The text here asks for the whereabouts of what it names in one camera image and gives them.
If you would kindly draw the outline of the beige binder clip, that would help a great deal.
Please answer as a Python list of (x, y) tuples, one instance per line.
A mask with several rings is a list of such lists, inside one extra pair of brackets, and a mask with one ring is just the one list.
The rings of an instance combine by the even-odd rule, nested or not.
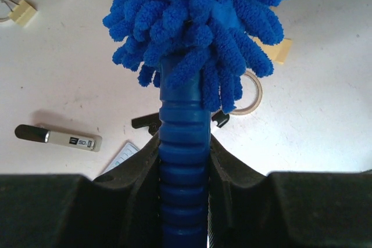
[(1, 23), (12, 21), (26, 27), (37, 10), (26, 0), (1, 0)]

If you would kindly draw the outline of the masking tape roll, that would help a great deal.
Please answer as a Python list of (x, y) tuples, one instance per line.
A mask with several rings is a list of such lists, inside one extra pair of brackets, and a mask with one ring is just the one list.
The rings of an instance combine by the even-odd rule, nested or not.
[(259, 79), (250, 71), (245, 72), (244, 78), (251, 82), (251, 85), (248, 87), (251, 91), (246, 95), (248, 99), (246, 100), (245, 106), (238, 105), (238, 108), (230, 113), (235, 116), (246, 116), (254, 112), (261, 104), (263, 97), (263, 88)]

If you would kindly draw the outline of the white black marker pen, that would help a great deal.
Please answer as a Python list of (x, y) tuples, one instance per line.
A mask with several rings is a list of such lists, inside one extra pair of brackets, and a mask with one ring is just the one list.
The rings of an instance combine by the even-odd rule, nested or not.
[(216, 131), (219, 128), (222, 128), (230, 120), (230, 115), (225, 114), (223, 111), (218, 111), (211, 118), (211, 132)]

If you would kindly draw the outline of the blue microfiber duster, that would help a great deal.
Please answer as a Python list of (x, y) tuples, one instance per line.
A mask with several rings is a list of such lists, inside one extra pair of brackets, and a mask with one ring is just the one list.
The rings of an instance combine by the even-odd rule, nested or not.
[(258, 42), (277, 45), (285, 0), (113, 0), (103, 25), (121, 42), (113, 62), (160, 89), (163, 247), (207, 244), (211, 114), (242, 98), (241, 77), (273, 73)]

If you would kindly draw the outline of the yellow grey calculator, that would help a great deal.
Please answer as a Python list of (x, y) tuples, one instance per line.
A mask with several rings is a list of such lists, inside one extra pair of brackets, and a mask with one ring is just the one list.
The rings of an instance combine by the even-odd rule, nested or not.
[(112, 161), (107, 165), (107, 167), (101, 172), (101, 174), (104, 174), (127, 159), (129, 159), (132, 155), (136, 154), (140, 149), (137, 148), (133, 143), (131, 142), (126, 142), (124, 146), (120, 149), (117, 155), (112, 159)]

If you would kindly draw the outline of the yellow sticky note pad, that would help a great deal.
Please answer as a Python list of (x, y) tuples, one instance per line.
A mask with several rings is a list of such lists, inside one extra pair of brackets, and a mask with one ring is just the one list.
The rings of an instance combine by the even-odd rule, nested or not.
[(285, 63), (293, 43), (291, 39), (284, 38), (279, 44), (266, 45), (257, 37), (252, 39), (273, 62), (279, 64)]

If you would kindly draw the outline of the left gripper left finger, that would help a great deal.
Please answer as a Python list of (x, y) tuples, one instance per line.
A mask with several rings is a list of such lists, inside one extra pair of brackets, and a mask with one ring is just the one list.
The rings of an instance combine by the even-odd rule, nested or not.
[(90, 180), (1, 176), (2, 247), (159, 247), (159, 138)]

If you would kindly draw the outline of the black T-shaped plastic part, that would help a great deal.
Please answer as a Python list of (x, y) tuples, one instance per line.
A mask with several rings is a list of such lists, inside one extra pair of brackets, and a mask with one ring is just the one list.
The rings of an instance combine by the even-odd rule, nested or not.
[(149, 134), (152, 136), (154, 136), (158, 132), (161, 125), (162, 122), (159, 119), (159, 113), (149, 114), (131, 120), (131, 126), (134, 129), (147, 127)]

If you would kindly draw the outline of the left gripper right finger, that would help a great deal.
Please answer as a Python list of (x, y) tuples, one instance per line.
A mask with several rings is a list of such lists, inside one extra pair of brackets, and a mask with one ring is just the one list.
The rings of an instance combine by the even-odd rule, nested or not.
[(262, 175), (211, 139), (211, 247), (370, 247), (371, 175)]

